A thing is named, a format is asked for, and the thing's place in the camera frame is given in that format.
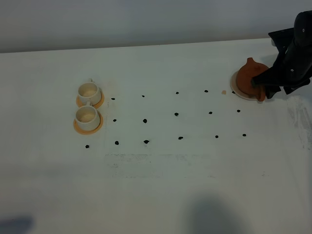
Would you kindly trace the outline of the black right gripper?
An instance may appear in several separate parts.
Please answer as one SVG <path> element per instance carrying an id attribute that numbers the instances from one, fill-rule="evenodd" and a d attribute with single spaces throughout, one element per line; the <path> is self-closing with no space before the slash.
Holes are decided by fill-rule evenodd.
<path id="1" fill-rule="evenodd" d="M 251 79 L 251 85 L 265 86 L 265 95 L 271 99 L 283 87 L 290 94 L 310 83 L 312 77 L 312 29 L 289 28 L 269 33 L 278 49 L 273 67 Z"/>

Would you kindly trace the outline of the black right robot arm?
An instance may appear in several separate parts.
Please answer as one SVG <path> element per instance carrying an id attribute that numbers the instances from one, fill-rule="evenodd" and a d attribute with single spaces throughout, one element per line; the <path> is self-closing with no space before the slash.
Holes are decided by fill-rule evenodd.
<path id="1" fill-rule="evenodd" d="M 267 99 L 281 91 L 288 95 L 308 85 L 312 77 L 312 12 L 297 15 L 293 28 L 269 33 L 278 49 L 273 66 L 251 79 L 253 87 L 264 86 Z"/>

